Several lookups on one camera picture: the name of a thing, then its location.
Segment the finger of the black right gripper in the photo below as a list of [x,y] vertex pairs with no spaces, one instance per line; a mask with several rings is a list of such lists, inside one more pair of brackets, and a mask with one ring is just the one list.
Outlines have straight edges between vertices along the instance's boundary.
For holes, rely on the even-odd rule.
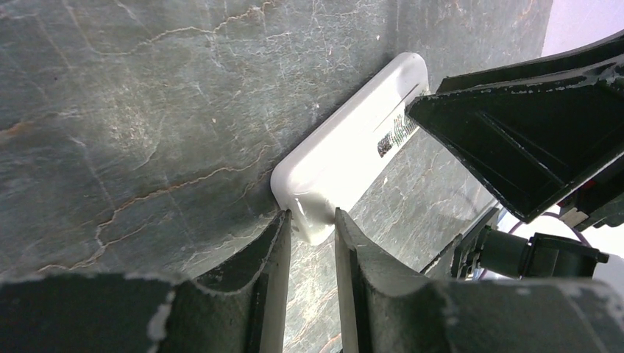
[[513,65],[491,68],[442,80],[437,93],[467,90],[480,85],[530,79],[536,76],[554,74],[603,62],[623,53],[623,31],[594,43]]

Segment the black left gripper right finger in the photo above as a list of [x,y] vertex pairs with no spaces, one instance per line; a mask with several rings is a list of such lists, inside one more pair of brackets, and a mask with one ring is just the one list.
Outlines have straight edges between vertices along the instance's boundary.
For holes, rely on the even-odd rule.
[[623,300],[592,279],[431,279],[337,210],[344,352],[621,352]]

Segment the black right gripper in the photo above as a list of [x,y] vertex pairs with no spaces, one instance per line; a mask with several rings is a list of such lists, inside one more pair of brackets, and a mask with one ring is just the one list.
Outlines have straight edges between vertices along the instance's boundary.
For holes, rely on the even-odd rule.
[[623,224],[622,64],[429,95],[407,115],[519,220],[560,201],[579,232]]

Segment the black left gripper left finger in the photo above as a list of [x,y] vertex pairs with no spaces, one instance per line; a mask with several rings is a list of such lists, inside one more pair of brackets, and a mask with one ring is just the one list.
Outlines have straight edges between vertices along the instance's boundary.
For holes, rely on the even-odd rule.
[[190,279],[65,273],[1,283],[3,352],[281,352],[291,214]]

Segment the white battery cover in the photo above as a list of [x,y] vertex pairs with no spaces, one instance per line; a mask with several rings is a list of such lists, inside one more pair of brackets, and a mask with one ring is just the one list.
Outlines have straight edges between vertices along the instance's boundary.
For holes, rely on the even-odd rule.
[[428,94],[428,84],[418,84],[373,130],[376,151],[380,158],[391,159],[418,130],[417,123],[408,117],[406,110],[414,100]]

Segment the white remote control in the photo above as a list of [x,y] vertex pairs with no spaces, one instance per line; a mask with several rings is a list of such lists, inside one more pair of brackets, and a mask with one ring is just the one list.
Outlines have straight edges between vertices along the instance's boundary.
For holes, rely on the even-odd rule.
[[424,59],[398,54],[276,165],[271,190],[295,236],[323,243],[335,210],[351,211],[365,194],[393,159],[378,156],[373,130],[418,84],[428,84]]

